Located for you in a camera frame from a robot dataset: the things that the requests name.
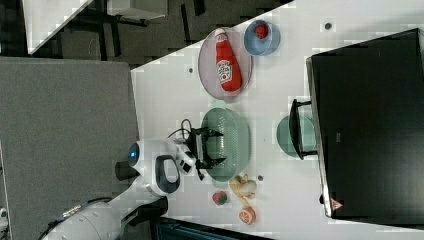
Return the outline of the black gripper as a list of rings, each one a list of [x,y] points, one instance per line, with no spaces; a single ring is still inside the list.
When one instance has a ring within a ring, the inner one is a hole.
[[[195,167],[200,180],[205,178],[204,174],[201,172],[202,169],[213,169],[225,160],[225,158],[205,159],[204,146],[206,138],[220,136],[223,136],[223,133],[209,127],[198,129],[191,128],[189,131],[189,137],[186,142],[192,155],[196,159]]]

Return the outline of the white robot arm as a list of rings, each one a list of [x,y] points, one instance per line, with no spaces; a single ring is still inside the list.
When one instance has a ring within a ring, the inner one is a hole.
[[[226,158],[207,153],[210,138],[224,134],[208,127],[192,128],[188,138],[147,139],[134,143],[127,165],[134,181],[111,200],[90,200],[51,222],[37,240],[117,240],[124,219],[137,208],[178,190],[181,176],[192,170],[211,169]]]

